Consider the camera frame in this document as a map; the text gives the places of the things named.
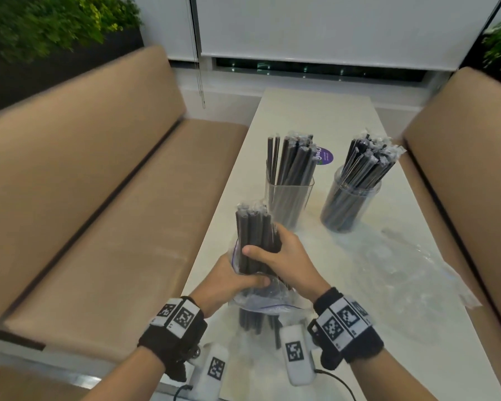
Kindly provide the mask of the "person's right hand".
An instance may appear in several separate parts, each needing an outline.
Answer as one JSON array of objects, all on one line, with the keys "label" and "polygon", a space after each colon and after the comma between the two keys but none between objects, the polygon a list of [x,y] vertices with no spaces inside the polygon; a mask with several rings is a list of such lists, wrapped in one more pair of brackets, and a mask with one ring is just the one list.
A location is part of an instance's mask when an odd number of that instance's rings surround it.
[{"label": "person's right hand", "polygon": [[281,241],[276,265],[269,266],[278,277],[312,303],[325,294],[331,285],[310,260],[299,237],[279,223],[275,224]]}]

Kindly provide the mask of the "bundle of black straws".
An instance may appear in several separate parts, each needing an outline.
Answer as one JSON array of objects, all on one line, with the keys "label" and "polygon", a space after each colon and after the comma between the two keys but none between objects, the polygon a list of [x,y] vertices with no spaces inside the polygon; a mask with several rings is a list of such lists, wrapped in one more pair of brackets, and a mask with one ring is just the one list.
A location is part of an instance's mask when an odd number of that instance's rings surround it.
[{"label": "bundle of black straws", "polygon": [[[258,231],[259,229],[261,229],[261,224],[263,224],[263,223],[265,223],[266,226],[268,226],[270,224],[275,226],[274,222],[272,220],[272,216],[268,212],[267,205],[264,204],[263,202],[252,202],[252,203],[243,202],[243,203],[240,203],[237,206],[237,209],[235,212],[236,226],[237,226],[237,222],[239,220],[242,220],[243,218],[247,218],[250,220],[251,228],[254,231]],[[276,329],[271,328],[275,334],[277,342],[280,341],[279,331],[281,328],[279,328],[279,329],[278,328],[276,328]]]}]

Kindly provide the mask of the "wide white roller blind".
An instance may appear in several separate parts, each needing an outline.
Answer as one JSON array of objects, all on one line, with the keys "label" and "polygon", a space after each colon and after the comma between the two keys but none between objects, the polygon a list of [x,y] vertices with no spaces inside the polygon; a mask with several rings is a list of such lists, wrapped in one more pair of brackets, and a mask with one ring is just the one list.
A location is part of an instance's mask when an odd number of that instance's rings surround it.
[{"label": "wide white roller blind", "polygon": [[454,71],[500,0],[196,0],[216,58]]}]

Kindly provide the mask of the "clear zip bag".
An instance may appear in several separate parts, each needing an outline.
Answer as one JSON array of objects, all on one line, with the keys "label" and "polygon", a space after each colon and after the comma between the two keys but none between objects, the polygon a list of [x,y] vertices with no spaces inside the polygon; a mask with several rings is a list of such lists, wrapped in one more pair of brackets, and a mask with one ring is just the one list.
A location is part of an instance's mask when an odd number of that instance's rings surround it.
[{"label": "clear zip bag", "polygon": [[237,222],[235,238],[227,251],[232,270],[239,276],[260,276],[269,280],[265,287],[243,289],[231,301],[231,305],[238,310],[240,328],[259,334],[266,320],[272,329],[279,329],[307,317],[311,304],[270,266],[245,256],[242,249],[247,245],[274,254],[282,248],[275,226],[263,223],[261,229],[254,231],[249,219],[243,218]]}]

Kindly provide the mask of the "empty clear plastic bag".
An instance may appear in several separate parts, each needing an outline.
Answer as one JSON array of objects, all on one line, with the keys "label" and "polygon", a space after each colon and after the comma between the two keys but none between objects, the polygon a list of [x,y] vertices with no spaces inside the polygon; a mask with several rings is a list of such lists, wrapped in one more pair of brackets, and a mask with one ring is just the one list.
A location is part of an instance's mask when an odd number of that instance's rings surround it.
[{"label": "empty clear plastic bag", "polygon": [[422,344],[436,344],[455,322],[459,309],[475,310],[481,301],[441,255],[420,246],[401,232],[360,223],[349,233],[329,231],[318,237],[312,228],[298,233],[302,241],[316,238],[335,245],[346,260],[346,294],[351,294],[374,321]]}]

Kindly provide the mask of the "dark window pane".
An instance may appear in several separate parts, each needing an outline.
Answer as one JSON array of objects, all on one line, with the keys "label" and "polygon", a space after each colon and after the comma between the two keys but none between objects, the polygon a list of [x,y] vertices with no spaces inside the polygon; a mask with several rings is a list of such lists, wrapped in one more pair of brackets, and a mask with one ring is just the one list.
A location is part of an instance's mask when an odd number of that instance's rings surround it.
[{"label": "dark window pane", "polygon": [[275,61],[264,59],[214,58],[218,69],[231,72],[299,76],[301,78],[348,78],[420,83],[428,71],[423,69],[333,65],[325,63]]}]

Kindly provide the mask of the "black straws in square container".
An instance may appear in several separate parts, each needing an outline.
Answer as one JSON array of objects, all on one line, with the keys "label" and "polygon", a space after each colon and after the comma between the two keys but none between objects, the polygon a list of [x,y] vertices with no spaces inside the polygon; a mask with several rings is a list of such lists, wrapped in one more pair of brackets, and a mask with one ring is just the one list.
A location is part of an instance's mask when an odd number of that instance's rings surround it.
[{"label": "black straws in square container", "polygon": [[274,184],[302,184],[302,173],[314,157],[313,135],[290,133],[267,139],[266,173]]}]

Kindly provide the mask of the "beige cushioned bench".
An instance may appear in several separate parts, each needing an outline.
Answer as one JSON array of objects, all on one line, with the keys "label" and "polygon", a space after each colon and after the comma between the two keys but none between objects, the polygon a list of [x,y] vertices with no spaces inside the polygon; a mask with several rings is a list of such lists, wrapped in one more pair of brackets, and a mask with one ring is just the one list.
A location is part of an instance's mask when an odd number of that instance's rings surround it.
[{"label": "beige cushioned bench", "polygon": [[161,46],[0,111],[0,329],[120,362],[180,297],[248,131],[186,111]]},{"label": "beige cushioned bench", "polygon": [[401,136],[401,167],[501,385],[501,83],[458,70]]}]

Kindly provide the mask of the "person's left forearm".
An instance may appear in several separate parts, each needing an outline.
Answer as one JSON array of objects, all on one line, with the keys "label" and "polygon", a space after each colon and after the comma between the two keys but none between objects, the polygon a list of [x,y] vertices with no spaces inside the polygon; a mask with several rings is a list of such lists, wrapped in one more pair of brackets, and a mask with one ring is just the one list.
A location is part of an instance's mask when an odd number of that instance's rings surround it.
[{"label": "person's left forearm", "polygon": [[150,401],[165,372],[164,363],[140,346],[81,401]]}]

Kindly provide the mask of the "purple round sticker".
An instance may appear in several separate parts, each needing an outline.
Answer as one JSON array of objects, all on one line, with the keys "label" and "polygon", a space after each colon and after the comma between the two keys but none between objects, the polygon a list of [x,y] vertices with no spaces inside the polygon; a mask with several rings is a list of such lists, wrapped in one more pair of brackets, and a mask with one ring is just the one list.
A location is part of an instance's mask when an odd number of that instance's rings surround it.
[{"label": "purple round sticker", "polygon": [[313,147],[314,162],[317,166],[324,166],[332,163],[334,156],[331,151],[320,146]]}]

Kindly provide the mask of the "black straws in round jar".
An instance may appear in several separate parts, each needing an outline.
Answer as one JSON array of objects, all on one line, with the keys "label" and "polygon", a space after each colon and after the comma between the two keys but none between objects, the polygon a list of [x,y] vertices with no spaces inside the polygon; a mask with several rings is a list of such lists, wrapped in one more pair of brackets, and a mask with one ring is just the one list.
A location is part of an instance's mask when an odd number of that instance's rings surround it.
[{"label": "black straws in round jar", "polygon": [[407,149],[389,137],[362,132],[351,140],[343,177],[356,189],[372,189],[382,182]]}]

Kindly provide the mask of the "black planter box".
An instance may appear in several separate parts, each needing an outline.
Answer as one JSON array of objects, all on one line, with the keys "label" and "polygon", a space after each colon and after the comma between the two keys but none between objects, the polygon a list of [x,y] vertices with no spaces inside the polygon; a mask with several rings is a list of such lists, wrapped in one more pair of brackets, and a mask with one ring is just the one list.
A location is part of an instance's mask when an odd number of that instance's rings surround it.
[{"label": "black planter box", "polygon": [[473,68],[483,74],[490,76],[489,69],[486,68],[485,63],[485,53],[488,50],[488,47],[485,43],[485,38],[487,36],[483,33],[479,35],[479,37],[475,40],[473,46],[471,46],[467,55],[463,59],[462,63],[459,66],[459,69],[464,67]]},{"label": "black planter box", "polygon": [[103,43],[79,44],[32,62],[0,60],[0,110],[143,46],[140,30],[130,28],[108,33]]}]

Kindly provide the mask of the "person's left hand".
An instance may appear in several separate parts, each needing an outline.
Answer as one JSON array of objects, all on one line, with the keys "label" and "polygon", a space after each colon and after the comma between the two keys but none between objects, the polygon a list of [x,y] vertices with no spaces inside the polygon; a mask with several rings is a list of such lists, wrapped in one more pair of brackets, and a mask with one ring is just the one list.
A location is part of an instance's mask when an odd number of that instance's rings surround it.
[{"label": "person's left hand", "polygon": [[235,275],[237,273],[233,270],[228,256],[221,255],[208,275],[189,294],[202,310],[205,319],[212,317],[217,310],[241,292],[234,290]]}]

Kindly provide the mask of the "person's right forearm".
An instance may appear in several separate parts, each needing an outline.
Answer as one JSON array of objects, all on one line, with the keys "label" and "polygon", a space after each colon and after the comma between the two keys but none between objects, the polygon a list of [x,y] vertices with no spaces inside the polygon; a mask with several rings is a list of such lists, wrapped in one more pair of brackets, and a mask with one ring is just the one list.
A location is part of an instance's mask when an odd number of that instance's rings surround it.
[{"label": "person's right forearm", "polygon": [[386,349],[350,368],[367,401],[438,401]]}]

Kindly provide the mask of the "clear round jar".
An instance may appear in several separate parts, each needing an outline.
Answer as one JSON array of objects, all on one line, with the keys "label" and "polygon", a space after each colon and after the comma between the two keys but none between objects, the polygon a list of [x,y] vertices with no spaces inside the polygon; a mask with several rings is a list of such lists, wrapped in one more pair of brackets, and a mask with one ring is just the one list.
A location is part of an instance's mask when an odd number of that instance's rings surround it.
[{"label": "clear round jar", "polygon": [[337,169],[321,210],[321,223],[333,233],[349,233],[357,227],[370,202],[381,189],[381,182],[372,189],[356,189],[343,177],[343,166]]}]

